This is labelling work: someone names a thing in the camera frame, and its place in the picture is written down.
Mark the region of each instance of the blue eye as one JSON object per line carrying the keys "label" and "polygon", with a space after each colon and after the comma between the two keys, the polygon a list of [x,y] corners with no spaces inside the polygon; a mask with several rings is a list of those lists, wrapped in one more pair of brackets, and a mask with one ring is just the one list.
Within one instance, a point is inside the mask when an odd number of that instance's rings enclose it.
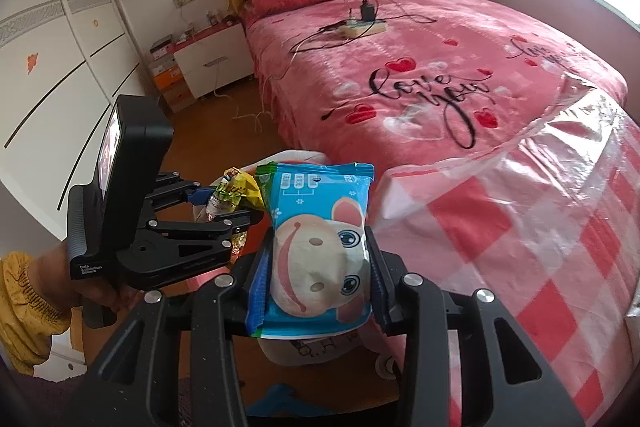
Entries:
{"label": "blue eye", "polygon": [[345,296],[353,295],[360,287],[360,277],[357,275],[348,275],[344,278],[342,283],[342,290],[340,293]]}
{"label": "blue eye", "polygon": [[360,234],[353,230],[342,230],[338,232],[338,237],[345,248],[353,248],[360,244]]}

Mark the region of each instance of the metal bolt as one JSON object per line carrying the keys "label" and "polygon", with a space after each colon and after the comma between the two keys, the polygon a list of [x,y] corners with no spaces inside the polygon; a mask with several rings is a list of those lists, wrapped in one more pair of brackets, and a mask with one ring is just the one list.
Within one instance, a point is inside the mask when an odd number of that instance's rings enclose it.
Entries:
{"label": "metal bolt", "polygon": [[234,283],[234,278],[228,273],[223,273],[222,275],[218,275],[215,279],[213,279],[213,282],[219,288],[228,288]]}
{"label": "metal bolt", "polygon": [[424,282],[422,275],[417,273],[408,273],[404,277],[402,277],[404,284],[407,286],[420,286]]}
{"label": "metal bolt", "polygon": [[478,290],[476,292],[476,297],[478,297],[478,300],[481,302],[493,302],[495,299],[495,295],[491,290],[487,290],[485,288]]}
{"label": "metal bolt", "polygon": [[162,300],[162,294],[158,290],[151,290],[145,293],[145,302],[147,304],[156,304]]}

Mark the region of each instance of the blue wipes package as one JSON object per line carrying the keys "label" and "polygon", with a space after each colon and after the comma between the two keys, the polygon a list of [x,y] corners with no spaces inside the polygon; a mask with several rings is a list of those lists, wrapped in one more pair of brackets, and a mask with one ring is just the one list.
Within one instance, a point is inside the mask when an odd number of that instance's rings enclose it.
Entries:
{"label": "blue wipes package", "polygon": [[[369,318],[370,265],[364,237],[373,165],[270,163],[256,178],[273,223],[269,295],[253,295],[255,337],[338,335]],[[264,280],[269,263],[261,263]],[[256,292],[266,292],[266,284]]]}

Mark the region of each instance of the cartoon face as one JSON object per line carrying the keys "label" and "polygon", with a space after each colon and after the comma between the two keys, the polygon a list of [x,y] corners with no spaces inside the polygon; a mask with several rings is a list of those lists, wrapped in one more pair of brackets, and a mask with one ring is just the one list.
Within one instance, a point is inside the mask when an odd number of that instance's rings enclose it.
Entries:
{"label": "cartoon face", "polygon": [[340,198],[332,220],[311,214],[287,219],[275,232],[271,296],[295,317],[338,308],[338,320],[362,315],[368,293],[369,255],[358,203]]}

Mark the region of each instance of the checkered tablecloth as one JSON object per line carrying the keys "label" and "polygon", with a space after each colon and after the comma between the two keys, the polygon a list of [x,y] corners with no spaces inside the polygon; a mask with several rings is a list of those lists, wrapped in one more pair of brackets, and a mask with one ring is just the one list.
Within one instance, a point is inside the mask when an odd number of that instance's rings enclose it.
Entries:
{"label": "checkered tablecloth", "polygon": [[[380,248],[441,288],[493,289],[592,425],[634,363],[625,314],[640,269],[640,130],[575,79],[491,154],[387,171],[369,207]],[[402,340],[389,339],[402,359]],[[460,359],[451,342],[453,425]]]}

